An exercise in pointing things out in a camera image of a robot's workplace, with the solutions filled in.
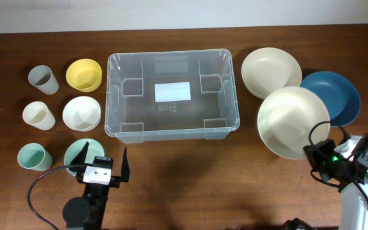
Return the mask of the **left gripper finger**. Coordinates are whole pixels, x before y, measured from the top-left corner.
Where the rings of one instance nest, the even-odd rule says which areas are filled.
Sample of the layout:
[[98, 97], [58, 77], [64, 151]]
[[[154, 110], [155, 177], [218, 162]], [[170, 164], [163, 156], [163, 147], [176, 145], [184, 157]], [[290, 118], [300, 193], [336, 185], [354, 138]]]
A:
[[71, 167], [69, 168], [72, 172], [77, 172], [78, 167], [77, 165], [82, 165], [85, 162], [86, 155], [88, 152], [89, 142], [86, 142], [81, 151], [73, 158], [70, 162]]
[[128, 158], [127, 158], [127, 148], [124, 149], [123, 152], [123, 159], [122, 159], [122, 165], [121, 165], [121, 182], [128, 183], [130, 178], [130, 167], [128, 164]]

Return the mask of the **white plastic bowl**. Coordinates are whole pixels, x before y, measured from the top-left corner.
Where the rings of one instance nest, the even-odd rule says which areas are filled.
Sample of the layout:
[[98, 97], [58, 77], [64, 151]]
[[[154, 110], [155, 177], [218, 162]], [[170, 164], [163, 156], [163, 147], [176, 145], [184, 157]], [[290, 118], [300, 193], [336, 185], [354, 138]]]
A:
[[68, 128], [88, 132], [98, 126], [101, 114], [101, 106], [94, 98], [78, 96], [65, 105], [62, 118]]

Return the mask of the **dark blue plate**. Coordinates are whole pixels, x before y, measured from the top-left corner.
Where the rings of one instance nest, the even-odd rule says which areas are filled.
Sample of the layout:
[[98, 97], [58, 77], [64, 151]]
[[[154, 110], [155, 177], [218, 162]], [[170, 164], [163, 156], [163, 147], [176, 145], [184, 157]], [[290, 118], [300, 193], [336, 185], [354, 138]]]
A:
[[306, 76], [300, 86], [323, 101], [333, 127], [348, 125], [360, 114], [362, 101], [357, 88], [338, 73], [314, 72]]

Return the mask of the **cream plate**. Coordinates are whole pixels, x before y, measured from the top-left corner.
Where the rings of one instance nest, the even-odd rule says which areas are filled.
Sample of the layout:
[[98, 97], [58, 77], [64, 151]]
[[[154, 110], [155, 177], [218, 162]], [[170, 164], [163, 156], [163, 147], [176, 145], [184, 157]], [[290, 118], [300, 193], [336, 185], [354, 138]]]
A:
[[330, 119], [323, 101], [308, 89], [288, 86], [266, 97], [257, 114], [260, 138], [270, 151], [290, 159], [303, 160], [304, 146], [328, 138], [330, 125], [324, 124], [313, 133], [310, 130]]

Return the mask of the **beige plate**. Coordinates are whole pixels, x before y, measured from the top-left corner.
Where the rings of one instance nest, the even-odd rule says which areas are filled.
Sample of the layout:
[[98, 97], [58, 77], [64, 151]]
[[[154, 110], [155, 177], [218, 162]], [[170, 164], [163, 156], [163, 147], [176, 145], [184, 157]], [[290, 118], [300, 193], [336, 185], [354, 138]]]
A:
[[288, 52], [264, 47], [252, 51], [244, 59], [241, 77], [250, 93], [265, 99], [278, 89], [299, 86], [302, 81], [302, 69]]

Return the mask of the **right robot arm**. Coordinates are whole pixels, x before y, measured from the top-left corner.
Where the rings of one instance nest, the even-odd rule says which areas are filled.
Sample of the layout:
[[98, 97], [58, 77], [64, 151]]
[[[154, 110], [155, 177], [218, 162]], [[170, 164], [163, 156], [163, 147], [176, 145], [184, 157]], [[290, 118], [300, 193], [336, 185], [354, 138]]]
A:
[[368, 133], [353, 136], [336, 146], [331, 139], [303, 148], [311, 173], [318, 173], [315, 180], [331, 185], [330, 179], [339, 183], [342, 203], [339, 229], [368, 229]]

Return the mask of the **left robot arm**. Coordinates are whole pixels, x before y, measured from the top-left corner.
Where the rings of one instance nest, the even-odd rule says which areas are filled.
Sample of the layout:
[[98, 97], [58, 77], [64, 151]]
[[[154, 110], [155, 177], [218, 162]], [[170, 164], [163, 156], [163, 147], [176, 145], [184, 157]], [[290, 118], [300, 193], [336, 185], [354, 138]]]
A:
[[77, 182], [85, 185], [85, 188], [82, 196], [74, 197], [64, 205], [63, 219], [67, 229], [101, 229], [109, 189], [119, 188], [121, 183], [129, 181], [126, 149], [123, 152], [121, 174], [113, 176], [112, 158], [96, 156], [91, 164], [85, 162], [88, 148], [87, 142], [69, 165], [70, 170], [76, 172]]

